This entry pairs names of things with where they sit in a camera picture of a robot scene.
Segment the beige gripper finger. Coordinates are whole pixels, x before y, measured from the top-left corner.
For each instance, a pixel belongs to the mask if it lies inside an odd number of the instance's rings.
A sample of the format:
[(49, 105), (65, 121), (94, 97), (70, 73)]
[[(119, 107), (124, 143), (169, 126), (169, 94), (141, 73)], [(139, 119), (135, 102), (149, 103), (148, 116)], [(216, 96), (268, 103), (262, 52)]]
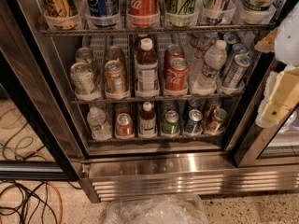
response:
[(278, 124), (299, 103), (299, 70), (271, 72), (265, 91), (262, 119)]
[(254, 49), (263, 53), (275, 51), (275, 39), (277, 36), (278, 28), (273, 29), (266, 37), (258, 41)]

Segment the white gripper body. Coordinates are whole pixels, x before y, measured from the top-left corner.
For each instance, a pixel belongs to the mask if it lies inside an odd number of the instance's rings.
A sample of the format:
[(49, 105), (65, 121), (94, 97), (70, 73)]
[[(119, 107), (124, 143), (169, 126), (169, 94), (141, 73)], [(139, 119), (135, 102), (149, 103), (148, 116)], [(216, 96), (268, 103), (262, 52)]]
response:
[[(277, 61), (286, 64), (283, 71), (299, 70), (299, 2), (278, 27), (274, 53)], [(261, 128), (270, 128), (276, 124), (266, 122), (262, 119), (262, 109), (264, 107), (266, 96), (265, 90), (264, 98), (258, 108), (258, 115), (255, 123)]]

